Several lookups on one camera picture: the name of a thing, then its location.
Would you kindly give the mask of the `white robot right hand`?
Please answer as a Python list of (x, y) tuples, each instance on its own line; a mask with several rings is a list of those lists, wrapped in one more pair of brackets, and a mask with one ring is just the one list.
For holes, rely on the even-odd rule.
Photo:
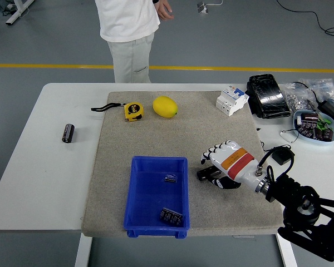
[(197, 172), (199, 181), (209, 181), (221, 189), (237, 189), (245, 184), (254, 192), (265, 185), (265, 173), (260, 163), (235, 141), (214, 145), (201, 156), (201, 163), (212, 166)]

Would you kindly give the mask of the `person's hand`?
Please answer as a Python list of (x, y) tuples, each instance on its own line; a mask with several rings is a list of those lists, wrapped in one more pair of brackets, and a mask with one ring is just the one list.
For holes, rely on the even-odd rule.
[(174, 19), (173, 10), (168, 0), (160, 0), (159, 8), (157, 10), (158, 16), (163, 21)]

